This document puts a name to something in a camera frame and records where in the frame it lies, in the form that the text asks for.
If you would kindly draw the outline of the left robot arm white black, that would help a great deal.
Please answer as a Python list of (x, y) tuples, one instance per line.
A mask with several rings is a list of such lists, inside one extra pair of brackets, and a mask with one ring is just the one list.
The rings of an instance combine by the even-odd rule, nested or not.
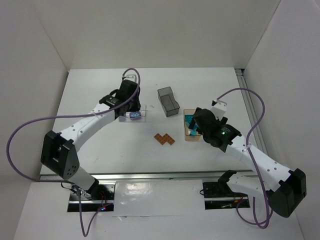
[(118, 89), (99, 100), (88, 117), (60, 132), (51, 130), (44, 136), (41, 163), (94, 199), (103, 187), (80, 166), (78, 151), (94, 134), (119, 116), (139, 111), (139, 95), (138, 83), (122, 80)]

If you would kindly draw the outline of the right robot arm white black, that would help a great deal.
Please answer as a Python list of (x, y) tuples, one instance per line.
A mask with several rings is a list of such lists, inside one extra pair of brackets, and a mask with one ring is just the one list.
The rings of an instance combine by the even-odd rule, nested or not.
[(230, 154), (261, 175), (265, 190), (259, 181), (246, 178), (234, 170), (222, 175), (222, 186), (235, 193), (267, 198), (274, 212), (288, 218), (307, 195), (306, 174), (299, 168), (291, 170), (281, 165), (251, 143), (246, 143), (245, 137), (227, 124), (227, 120), (226, 117), (216, 117), (211, 110), (198, 107), (191, 123), (197, 125), (196, 131), (206, 143)]

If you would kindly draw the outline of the long teal lego brick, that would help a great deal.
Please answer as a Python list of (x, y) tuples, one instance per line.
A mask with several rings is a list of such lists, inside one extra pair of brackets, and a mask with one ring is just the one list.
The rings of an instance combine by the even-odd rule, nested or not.
[(192, 119), (193, 119), (193, 115), (192, 114), (186, 114), (184, 116), (184, 122), (185, 122), (187, 127), (190, 125)]

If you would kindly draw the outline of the small teal lego brick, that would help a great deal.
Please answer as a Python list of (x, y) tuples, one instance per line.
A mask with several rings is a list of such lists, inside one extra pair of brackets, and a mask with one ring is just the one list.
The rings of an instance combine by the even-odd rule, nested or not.
[(197, 132), (196, 129), (188, 129), (188, 135), (189, 136), (198, 136), (199, 133)]

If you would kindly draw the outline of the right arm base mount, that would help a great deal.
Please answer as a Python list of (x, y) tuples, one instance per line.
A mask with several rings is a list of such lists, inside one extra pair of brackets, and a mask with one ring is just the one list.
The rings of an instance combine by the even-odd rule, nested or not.
[(223, 191), (218, 182), (203, 182), (199, 194), (204, 197), (206, 210), (235, 209), (240, 203), (240, 208), (250, 208), (248, 196), (230, 190)]

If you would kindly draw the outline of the purple lego brick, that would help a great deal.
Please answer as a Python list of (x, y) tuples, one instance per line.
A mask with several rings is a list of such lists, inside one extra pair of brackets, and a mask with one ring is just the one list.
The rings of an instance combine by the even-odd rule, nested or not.
[(118, 120), (120, 121), (120, 122), (126, 122), (127, 121), (127, 117), (125, 117), (125, 116), (119, 116), (119, 118), (118, 118)]

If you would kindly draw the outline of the purple rounded printed lego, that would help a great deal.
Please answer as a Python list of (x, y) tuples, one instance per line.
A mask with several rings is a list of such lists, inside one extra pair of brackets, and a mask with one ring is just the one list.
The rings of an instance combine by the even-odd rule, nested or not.
[(129, 112), (129, 119), (132, 121), (141, 119), (142, 114), (140, 111)]

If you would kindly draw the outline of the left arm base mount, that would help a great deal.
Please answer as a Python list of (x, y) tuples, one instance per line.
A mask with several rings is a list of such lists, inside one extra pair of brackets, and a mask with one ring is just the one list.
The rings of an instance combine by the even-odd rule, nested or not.
[[(70, 184), (61, 183), (60, 186), (69, 191), (69, 200), (67, 212), (78, 213), (79, 212), (79, 198), (77, 195), (76, 187)], [(102, 212), (114, 211), (114, 198), (115, 198), (116, 184), (114, 182), (107, 182), (102, 184), (98, 192), (91, 196), (80, 189), (81, 209), (83, 212), (96, 212), (98, 208), (101, 208)]]

